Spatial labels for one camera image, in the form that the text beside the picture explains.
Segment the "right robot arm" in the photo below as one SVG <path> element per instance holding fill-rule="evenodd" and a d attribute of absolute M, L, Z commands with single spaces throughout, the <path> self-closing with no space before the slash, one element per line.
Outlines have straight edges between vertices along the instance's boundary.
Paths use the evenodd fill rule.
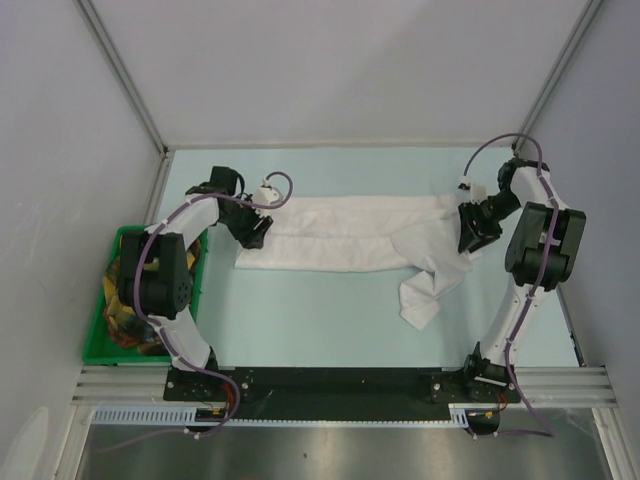
<path fill-rule="evenodd" d="M 520 214 L 505 254 L 509 280 L 502 303 L 460 372 L 464 395 L 482 403 L 515 399 L 520 337 L 542 301 L 570 277 L 586 226 L 586 214 L 559 198 L 544 163 L 513 158 L 500 168 L 497 182 L 497 194 L 458 207 L 458 251 L 468 254 L 498 240 L 500 222 Z"/>

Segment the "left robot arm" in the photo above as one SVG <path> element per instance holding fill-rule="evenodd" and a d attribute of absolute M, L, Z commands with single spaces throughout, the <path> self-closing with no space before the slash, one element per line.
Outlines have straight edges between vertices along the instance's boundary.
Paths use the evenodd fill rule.
<path fill-rule="evenodd" d="M 214 166 L 210 178 L 185 193 L 165 219 L 121 238 L 117 293 L 145 321 L 167 350 L 173 368 L 189 372 L 186 387 L 197 398 L 214 397 L 221 376 L 213 348 L 202 338 L 191 313 L 194 280 L 187 265 L 189 247 L 209 228 L 222 225 L 245 249 L 260 249 L 272 210 L 290 198 L 271 184 L 270 173 L 253 194 L 242 175 Z"/>

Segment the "white long sleeve shirt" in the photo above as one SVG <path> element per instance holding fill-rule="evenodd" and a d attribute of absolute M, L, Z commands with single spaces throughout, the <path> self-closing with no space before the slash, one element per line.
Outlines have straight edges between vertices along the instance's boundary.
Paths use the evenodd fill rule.
<path fill-rule="evenodd" d="M 417 330 L 439 313 L 440 298 L 472 271 L 458 250 L 455 194 L 298 197 L 273 212 L 260 249 L 239 251 L 239 269 L 370 273 L 413 267 L 399 286 L 399 315 Z"/>

